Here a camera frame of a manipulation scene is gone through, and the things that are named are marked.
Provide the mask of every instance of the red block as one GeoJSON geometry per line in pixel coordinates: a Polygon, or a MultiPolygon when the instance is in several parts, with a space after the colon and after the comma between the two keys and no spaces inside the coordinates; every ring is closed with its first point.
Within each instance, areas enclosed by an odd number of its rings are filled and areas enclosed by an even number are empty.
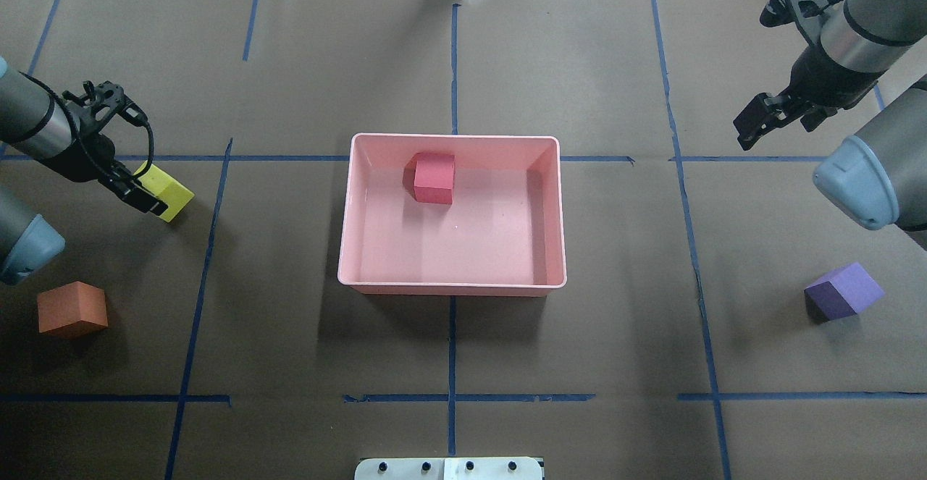
{"type": "Polygon", "coordinates": [[[106,328],[106,296],[95,286],[83,282],[39,293],[39,334],[62,339],[106,328]]]}
{"type": "Polygon", "coordinates": [[[419,153],[415,161],[415,201],[420,203],[453,202],[453,154],[419,153]]]}

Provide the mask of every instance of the yellow block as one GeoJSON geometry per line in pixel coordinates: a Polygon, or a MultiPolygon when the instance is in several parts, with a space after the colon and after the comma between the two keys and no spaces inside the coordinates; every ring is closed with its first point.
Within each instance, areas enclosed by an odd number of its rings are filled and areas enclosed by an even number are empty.
{"type": "MultiPolygon", "coordinates": [[[[142,163],[135,173],[138,174],[144,166],[145,164],[142,163]]],[[[168,223],[193,199],[194,194],[187,187],[182,186],[179,181],[153,164],[148,172],[139,177],[138,182],[150,193],[155,194],[156,198],[167,204],[168,209],[159,217],[168,223]]]]}

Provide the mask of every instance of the purple block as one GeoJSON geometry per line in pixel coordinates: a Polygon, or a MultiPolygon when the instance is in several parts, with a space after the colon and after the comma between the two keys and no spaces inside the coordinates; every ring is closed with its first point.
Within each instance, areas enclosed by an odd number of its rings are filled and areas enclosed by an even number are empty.
{"type": "Polygon", "coordinates": [[[805,302],[827,319],[840,319],[864,311],[885,295],[860,263],[832,270],[805,288],[805,302]]]}

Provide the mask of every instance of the pink bin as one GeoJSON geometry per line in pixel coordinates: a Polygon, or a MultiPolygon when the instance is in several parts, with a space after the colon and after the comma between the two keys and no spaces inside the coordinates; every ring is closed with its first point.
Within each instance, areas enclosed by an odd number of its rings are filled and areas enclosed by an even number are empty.
{"type": "Polygon", "coordinates": [[[338,281],[408,295],[536,298],[563,287],[557,139],[356,135],[338,281]],[[415,201],[418,153],[453,154],[453,205],[415,201]]]}

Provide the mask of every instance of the white mounting plate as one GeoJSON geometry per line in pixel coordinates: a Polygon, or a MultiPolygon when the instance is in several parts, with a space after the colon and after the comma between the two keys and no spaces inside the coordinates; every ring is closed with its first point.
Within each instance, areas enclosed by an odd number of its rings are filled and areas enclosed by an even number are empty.
{"type": "Polygon", "coordinates": [[[543,480],[542,463],[531,457],[365,459],[357,464],[354,480],[543,480]],[[425,463],[430,466],[427,471],[425,463]],[[467,463],[473,469],[467,469],[467,463]],[[509,463],[516,467],[510,469],[509,463]]]}

